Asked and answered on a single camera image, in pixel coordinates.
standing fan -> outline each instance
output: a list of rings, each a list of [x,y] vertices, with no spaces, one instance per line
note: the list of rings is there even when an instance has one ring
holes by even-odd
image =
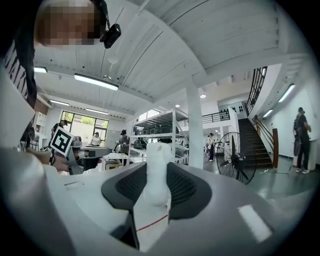
[[[245,138],[240,140],[240,133],[229,132],[225,134],[218,144],[216,162],[219,173],[248,184],[255,175],[257,168],[256,155],[253,145]]]

camera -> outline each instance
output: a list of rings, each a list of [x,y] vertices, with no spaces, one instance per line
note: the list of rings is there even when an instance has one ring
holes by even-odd
[[[119,24],[113,24],[108,31],[105,31],[100,39],[106,49],[109,49],[115,41],[121,36],[121,28]]]

white pillar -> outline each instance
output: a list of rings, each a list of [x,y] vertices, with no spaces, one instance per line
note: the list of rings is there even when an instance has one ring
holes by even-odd
[[[198,88],[192,79],[186,87],[189,115],[189,166],[204,168],[204,128]]]
[[[223,136],[224,136],[224,127],[220,126],[220,140],[222,139]]]

staircase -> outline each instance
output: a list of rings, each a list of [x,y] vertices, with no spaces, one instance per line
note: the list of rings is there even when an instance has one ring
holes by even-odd
[[[246,167],[254,168],[256,161],[256,168],[273,168],[273,162],[270,159],[264,143],[262,142],[255,127],[249,119],[238,120],[240,139],[248,142],[249,147],[246,147]]]

stair railing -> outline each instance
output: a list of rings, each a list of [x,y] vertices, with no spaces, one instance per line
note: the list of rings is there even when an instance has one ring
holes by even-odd
[[[258,116],[255,115],[253,121],[256,126],[256,131],[260,137],[262,135],[265,137],[266,141],[271,147],[273,153],[273,167],[278,168],[279,162],[279,138],[278,138],[278,129],[272,129],[272,133],[268,130],[268,128],[259,120]]]

